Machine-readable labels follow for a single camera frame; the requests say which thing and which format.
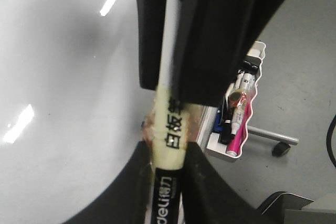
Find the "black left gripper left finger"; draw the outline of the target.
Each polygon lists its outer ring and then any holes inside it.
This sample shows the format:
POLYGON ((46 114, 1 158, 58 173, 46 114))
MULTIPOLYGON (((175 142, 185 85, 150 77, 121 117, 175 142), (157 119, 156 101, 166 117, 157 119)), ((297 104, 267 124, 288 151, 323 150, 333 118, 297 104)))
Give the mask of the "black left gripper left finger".
POLYGON ((186 223, 258 223, 259 213, 219 176, 197 143, 187 145, 180 170, 158 170, 150 195, 150 153, 145 141, 116 179, 66 223, 144 223, 152 198, 151 223, 176 223, 179 203, 186 223))

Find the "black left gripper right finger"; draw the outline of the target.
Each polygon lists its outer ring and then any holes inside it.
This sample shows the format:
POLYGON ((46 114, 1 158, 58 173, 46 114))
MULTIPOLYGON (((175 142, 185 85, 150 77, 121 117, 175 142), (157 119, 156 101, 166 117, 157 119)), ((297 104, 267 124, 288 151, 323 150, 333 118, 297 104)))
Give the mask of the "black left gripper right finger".
MULTIPOLYGON (((182 0, 174 49, 173 97, 218 106, 255 40, 285 0, 182 0)), ((136 0, 139 83, 159 79, 166 0, 136 0)))

